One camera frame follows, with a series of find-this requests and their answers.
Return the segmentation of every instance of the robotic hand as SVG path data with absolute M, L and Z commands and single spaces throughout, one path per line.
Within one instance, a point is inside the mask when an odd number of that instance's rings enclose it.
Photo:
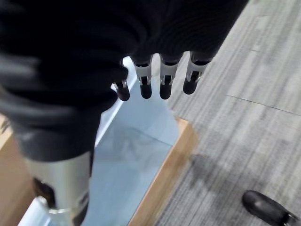
M 11 121 L 36 196 L 58 225 L 80 225 L 100 115 L 129 98 L 131 56 L 151 97 L 151 57 L 161 56 L 167 99 L 184 51 L 191 94 L 247 0 L 2 0 L 0 112 Z M 111 90 L 117 88 L 117 94 Z

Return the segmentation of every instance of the black sweater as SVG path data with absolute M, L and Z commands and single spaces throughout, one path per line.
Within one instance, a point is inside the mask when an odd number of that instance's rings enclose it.
M 1 0 L 0 112 L 28 158 L 94 149 L 126 56 L 214 57 L 247 0 Z

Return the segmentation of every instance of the black fingertip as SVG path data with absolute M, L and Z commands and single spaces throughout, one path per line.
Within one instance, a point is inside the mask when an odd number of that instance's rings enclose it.
M 151 97 L 151 85 L 141 85 L 140 91 L 141 91 L 141 96 L 144 99 L 149 99 Z
M 184 85 L 183 85 L 183 91 L 184 93 L 190 95 L 193 94 L 194 91 L 197 88 L 197 82 L 195 81 L 187 81 L 187 79 L 185 79 Z
M 127 101 L 130 98 L 130 91 L 128 90 L 128 87 L 119 88 L 119 89 L 117 89 L 117 95 L 120 100 Z
M 170 98 L 170 94 L 171 94 L 171 85 L 166 84 L 165 85 L 160 85 L 160 97 L 163 100 L 167 100 Z

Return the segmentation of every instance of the wooden base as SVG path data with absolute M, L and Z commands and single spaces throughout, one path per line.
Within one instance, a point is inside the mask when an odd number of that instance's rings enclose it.
M 170 199 L 174 185 L 197 144 L 197 136 L 191 125 L 178 119 L 179 138 L 169 151 L 129 226 L 153 226 Z

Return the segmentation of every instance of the gray carpet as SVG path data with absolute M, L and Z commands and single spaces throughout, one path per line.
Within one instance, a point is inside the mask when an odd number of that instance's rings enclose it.
M 301 216 L 301 0 L 251 1 L 192 96 L 187 60 L 168 102 L 200 142 L 157 225 L 266 225 L 242 208 L 247 189 Z

